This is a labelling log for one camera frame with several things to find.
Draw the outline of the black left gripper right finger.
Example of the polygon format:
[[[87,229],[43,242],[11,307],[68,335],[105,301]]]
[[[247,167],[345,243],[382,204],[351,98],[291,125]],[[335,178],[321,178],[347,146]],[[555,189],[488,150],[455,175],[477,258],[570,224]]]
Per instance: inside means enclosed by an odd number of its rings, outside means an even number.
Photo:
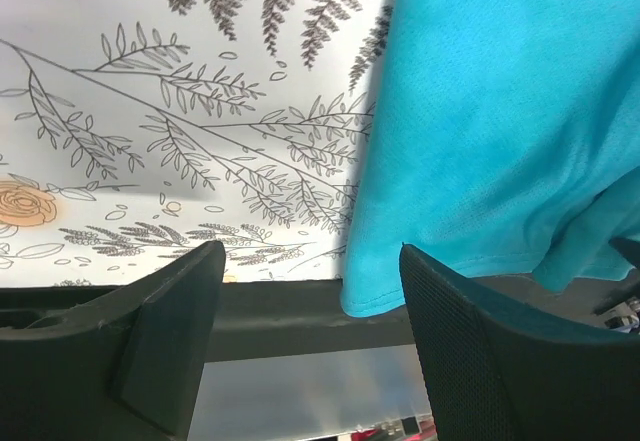
[[[635,440],[639,337],[570,321],[404,245],[405,304],[441,440]]]

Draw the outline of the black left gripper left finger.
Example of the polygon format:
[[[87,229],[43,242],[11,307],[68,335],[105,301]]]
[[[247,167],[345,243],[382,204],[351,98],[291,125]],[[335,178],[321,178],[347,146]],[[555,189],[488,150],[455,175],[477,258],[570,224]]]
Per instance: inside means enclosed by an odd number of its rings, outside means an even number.
[[[184,440],[225,267],[208,241],[120,287],[1,292],[5,440]]]

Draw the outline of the teal t-shirt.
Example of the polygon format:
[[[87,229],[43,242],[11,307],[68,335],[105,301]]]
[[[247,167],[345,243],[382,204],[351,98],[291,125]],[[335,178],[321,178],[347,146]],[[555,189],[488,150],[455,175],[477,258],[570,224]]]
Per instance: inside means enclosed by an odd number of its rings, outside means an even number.
[[[639,0],[395,0],[346,250],[353,317],[412,244],[467,277],[624,279],[639,236]]]

